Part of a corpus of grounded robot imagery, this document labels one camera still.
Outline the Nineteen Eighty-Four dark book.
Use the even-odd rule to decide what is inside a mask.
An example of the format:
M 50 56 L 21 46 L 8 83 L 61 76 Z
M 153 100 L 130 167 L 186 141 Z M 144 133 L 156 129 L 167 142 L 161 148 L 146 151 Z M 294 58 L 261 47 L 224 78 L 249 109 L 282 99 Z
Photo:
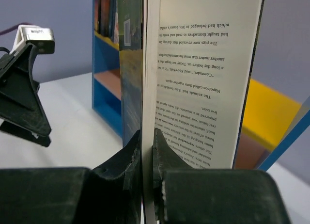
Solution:
M 117 0 L 110 0 L 109 37 L 113 43 L 118 43 L 118 9 Z

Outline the A Tale of Two Cities book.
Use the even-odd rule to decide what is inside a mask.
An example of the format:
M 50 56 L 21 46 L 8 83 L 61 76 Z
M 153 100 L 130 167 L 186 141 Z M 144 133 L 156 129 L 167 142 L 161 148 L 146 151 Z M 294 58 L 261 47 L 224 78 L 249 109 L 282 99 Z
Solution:
M 98 0 L 98 31 L 104 37 L 112 37 L 113 0 Z

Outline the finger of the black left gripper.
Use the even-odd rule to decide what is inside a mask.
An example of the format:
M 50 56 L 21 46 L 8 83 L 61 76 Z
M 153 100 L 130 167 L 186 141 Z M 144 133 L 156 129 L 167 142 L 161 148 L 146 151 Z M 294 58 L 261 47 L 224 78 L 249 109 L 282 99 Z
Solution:
M 0 59 L 1 132 L 43 147 L 51 143 L 51 126 L 38 96 L 40 83 L 32 77 L 38 48 L 27 43 Z

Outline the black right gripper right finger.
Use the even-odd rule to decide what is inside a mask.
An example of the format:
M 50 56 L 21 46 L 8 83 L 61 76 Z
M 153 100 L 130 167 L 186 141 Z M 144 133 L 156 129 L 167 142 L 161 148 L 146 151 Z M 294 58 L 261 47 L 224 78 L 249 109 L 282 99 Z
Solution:
M 154 130 L 153 191 L 161 224 L 288 224 L 290 217 L 265 171 L 195 169 Z

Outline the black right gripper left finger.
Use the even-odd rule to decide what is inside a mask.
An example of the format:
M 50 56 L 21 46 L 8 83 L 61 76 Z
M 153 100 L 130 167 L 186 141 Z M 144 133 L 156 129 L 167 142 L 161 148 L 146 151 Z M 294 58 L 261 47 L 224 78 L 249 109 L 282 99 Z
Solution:
M 140 132 L 110 159 L 85 167 L 2 169 L 3 224 L 141 222 Z

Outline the blue green landscape book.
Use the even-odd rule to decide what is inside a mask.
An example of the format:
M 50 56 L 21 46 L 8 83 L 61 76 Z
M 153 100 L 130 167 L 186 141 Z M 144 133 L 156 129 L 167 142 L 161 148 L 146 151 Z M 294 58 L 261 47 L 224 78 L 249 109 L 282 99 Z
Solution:
M 156 223 L 159 128 L 197 169 L 232 169 L 264 0 L 117 0 L 123 144 L 140 131 L 143 211 Z

